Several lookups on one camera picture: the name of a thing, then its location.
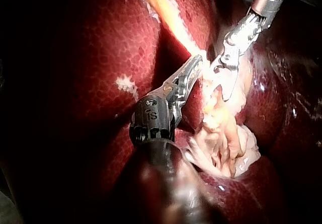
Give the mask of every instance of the white spot on liver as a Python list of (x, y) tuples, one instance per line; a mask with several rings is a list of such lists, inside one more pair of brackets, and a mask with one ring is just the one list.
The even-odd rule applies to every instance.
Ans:
[(115, 80), (115, 84), (117, 85), (117, 88), (119, 90), (122, 90), (122, 91), (132, 94), (132, 96), (136, 102), (139, 100), (137, 86), (135, 85), (135, 82), (131, 81), (131, 77), (128, 77), (126, 75), (122, 75), (121, 77), (117, 77), (117, 79)]
[(219, 189), (221, 189), (222, 191), (225, 190), (225, 188), (223, 188), (221, 185), (218, 185)]

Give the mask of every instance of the metal jaw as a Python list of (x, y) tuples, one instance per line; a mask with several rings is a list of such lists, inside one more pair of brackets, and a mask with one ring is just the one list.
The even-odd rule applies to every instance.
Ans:
[(226, 34), (223, 41), (224, 52), (222, 55), (216, 57), (210, 67), (214, 71), (218, 68), (227, 68), (232, 73), (232, 87), (223, 89), (224, 101), (230, 99), (234, 85), (236, 84), (239, 70), (239, 57), (257, 40), (261, 31), (261, 18), (254, 13), (248, 13), (239, 21), (233, 30)]
[(191, 90), (202, 70), (203, 60), (200, 54), (191, 56), (161, 87), (147, 95), (158, 96), (168, 102), (175, 118), (175, 127), (182, 119), (181, 109), (186, 104)]

